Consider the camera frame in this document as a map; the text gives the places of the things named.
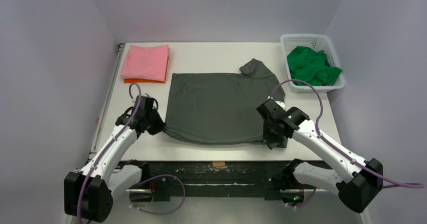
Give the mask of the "dark grey t shirt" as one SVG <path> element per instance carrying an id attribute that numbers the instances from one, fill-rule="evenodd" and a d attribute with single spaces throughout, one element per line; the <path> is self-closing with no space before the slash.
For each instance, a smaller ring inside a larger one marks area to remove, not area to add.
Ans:
<path id="1" fill-rule="evenodd" d="M 257 112 L 270 94 L 283 101 L 285 92 L 264 63 L 252 59 L 239 73 L 174 73 L 166 111 L 165 133 L 180 141 L 206 144 L 265 144 L 286 148 L 288 141 L 266 133 Z"/>

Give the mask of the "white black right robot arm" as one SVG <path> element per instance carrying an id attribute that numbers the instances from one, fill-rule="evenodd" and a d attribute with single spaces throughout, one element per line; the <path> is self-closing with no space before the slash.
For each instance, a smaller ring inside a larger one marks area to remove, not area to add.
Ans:
<path id="1" fill-rule="evenodd" d="M 377 159 L 367 161 L 331 139 L 309 116 L 296 107 L 285 110 L 282 102 L 268 99 L 257 107 L 267 133 L 291 138 L 319 156 L 329 169 L 294 159 L 272 181 L 286 190 L 311 185 L 338 196 L 350 210 L 362 213 L 383 188 L 383 165 Z"/>

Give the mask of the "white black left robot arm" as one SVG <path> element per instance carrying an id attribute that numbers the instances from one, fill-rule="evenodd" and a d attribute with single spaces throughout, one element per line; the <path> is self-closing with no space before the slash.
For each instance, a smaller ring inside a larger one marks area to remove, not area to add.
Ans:
<path id="1" fill-rule="evenodd" d="M 130 163 L 115 172 L 125 152 L 144 132 L 158 134 L 165 123 L 158 113 L 156 99 L 137 96 L 115 121 L 106 143 L 80 170 L 69 172 L 64 179 L 64 212 L 89 221 L 103 222 L 111 212 L 114 199 L 135 185 L 145 188 L 150 174 L 140 165 Z"/>

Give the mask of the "folded orange t shirt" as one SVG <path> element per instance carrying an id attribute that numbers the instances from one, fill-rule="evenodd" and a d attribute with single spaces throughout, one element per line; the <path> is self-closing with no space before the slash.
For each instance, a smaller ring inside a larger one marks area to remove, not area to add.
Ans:
<path id="1" fill-rule="evenodd" d="M 124 79 L 123 80 L 124 83 L 126 84 L 131 84 L 131 83 L 165 83 L 165 81 L 156 81 L 156 80 L 147 80 L 147 79 L 137 79 L 137 78 L 133 78 L 133 79 Z"/>

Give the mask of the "folded pink t shirt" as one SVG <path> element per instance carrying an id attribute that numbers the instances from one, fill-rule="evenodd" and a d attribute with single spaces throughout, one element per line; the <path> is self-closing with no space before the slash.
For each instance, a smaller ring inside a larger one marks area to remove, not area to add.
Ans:
<path id="1" fill-rule="evenodd" d="M 121 79 L 137 78 L 166 82 L 169 53 L 168 45 L 130 46 L 120 72 Z"/>

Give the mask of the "white perforated laundry basket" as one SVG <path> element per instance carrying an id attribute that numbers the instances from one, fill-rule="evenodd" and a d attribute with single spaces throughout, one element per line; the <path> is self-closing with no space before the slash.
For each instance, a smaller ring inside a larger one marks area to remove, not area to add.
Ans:
<path id="1" fill-rule="evenodd" d="M 343 71 L 330 39 L 317 34 L 286 34 L 280 38 L 291 90 L 312 93 L 305 81 L 327 93 L 345 85 Z"/>

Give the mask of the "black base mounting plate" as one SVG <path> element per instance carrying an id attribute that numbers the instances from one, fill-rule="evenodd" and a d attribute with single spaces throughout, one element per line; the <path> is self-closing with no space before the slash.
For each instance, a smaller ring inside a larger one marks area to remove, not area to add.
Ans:
<path id="1" fill-rule="evenodd" d="M 171 197 L 248 197 L 279 200 L 281 191 L 313 189 L 284 175 L 284 162 L 226 162 L 214 167 L 212 162 L 142 162 L 121 161 L 115 171 L 136 166 L 142 176 L 131 190 L 150 189 L 155 201 Z"/>

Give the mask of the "green t shirt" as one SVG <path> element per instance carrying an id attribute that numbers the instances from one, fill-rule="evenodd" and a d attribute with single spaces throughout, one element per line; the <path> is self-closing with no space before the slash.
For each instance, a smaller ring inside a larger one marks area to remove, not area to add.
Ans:
<path id="1" fill-rule="evenodd" d="M 332 86 L 342 73 L 339 67 L 327 67 L 327 54 L 305 46 L 297 46 L 287 56 L 288 67 L 294 84 L 304 86 L 307 82 L 312 86 Z"/>

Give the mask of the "brown tape piece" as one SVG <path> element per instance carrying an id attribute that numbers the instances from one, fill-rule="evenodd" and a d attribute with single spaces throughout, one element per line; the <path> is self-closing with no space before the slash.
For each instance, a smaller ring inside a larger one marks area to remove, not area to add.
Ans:
<path id="1" fill-rule="evenodd" d="M 212 162 L 212 167 L 214 169 L 220 169 L 226 166 L 226 163 L 224 161 L 214 161 Z"/>

